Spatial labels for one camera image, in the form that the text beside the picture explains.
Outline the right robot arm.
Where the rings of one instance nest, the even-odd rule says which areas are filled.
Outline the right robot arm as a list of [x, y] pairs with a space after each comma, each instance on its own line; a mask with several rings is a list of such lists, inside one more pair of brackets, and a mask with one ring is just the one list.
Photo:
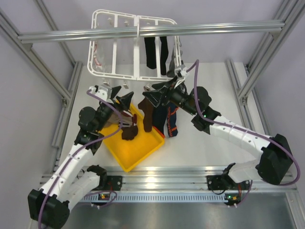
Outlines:
[[154, 84], [153, 89], [143, 92], [154, 106], [173, 103], [193, 115], [192, 123], [198, 131], [222, 138], [250, 153], [254, 160], [244, 163], [231, 163], [223, 171], [222, 183], [227, 189], [234, 189], [247, 180], [261, 179], [272, 185], [282, 185], [282, 180], [293, 163], [287, 139], [260, 135], [237, 125], [212, 109], [211, 97], [202, 86], [196, 86], [187, 93], [175, 80]]

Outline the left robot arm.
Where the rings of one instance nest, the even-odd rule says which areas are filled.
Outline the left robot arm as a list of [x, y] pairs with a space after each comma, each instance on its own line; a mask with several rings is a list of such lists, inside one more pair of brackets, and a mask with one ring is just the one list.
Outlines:
[[73, 208], [93, 189], [107, 186], [107, 171], [99, 165], [87, 168], [81, 178], [80, 170], [100, 148], [102, 141], [117, 134], [122, 127], [104, 136], [101, 130], [113, 114], [122, 119], [122, 112], [129, 111], [133, 92], [118, 96], [121, 86], [91, 86], [87, 95], [99, 101], [98, 108], [90, 106], [79, 112], [80, 128], [70, 152], [50, 177], [38, 190], [33, 189], [28, 195], [30, 218], [37, 221], [40, 229], [50, 227], [61, 229], [67, 222]]

